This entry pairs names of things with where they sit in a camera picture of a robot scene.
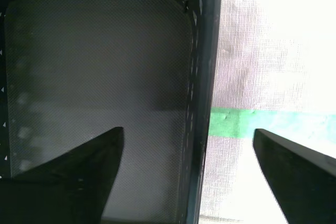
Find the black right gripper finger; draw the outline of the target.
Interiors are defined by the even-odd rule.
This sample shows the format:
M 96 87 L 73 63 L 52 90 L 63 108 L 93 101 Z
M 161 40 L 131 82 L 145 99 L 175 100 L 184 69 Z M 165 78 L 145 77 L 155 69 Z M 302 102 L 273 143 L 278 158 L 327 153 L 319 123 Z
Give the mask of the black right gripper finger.
M 253 148 L 288 223 L 335 223 L 335 158 L 264 129 Z
M 119 170 L 124 129 L 112 128 L 13 178 L 1 179 L 1 223 L 100 223 Z

